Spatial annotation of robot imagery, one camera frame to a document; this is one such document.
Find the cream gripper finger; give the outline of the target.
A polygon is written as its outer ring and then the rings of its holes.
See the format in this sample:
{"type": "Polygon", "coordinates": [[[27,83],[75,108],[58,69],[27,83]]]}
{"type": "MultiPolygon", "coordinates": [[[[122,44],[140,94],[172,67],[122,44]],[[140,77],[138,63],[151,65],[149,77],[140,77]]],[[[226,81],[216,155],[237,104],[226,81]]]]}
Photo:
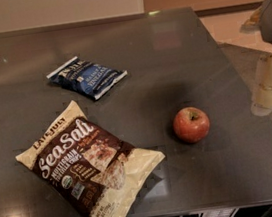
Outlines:
{"type": "Polygon", "coordinates": [[[260,56],[256,68],[251,111],[266,116],[272,113],[272,53],[260,56]]]}
{"type": "Polygon", "coordinates": [[[250,28],[253,28],[253,27],[258,27],[259,25],[259,22],[260,22],[260,15],[261,15],[261,8],[259,7],[258,9],[256,9],[252,15],[249,17],[249,19],[247,19],[245,21],[245,23],[243,24],[245,27],[250,27],[250,28]]]}

